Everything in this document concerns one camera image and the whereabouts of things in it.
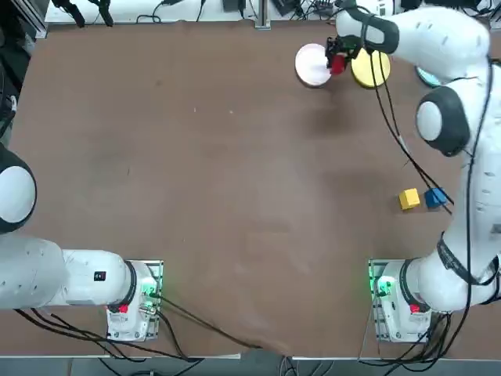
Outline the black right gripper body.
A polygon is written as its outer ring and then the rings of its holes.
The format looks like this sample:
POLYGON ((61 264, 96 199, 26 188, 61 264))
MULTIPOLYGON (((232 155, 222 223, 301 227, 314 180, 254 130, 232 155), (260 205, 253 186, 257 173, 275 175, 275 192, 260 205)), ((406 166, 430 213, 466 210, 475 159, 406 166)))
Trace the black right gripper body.
POLYGON ((338 35, 337 40, 340 45, 339 53, 344 54, 347 59, 355 59, 362 49, 360 39, 357 37, 338 35))

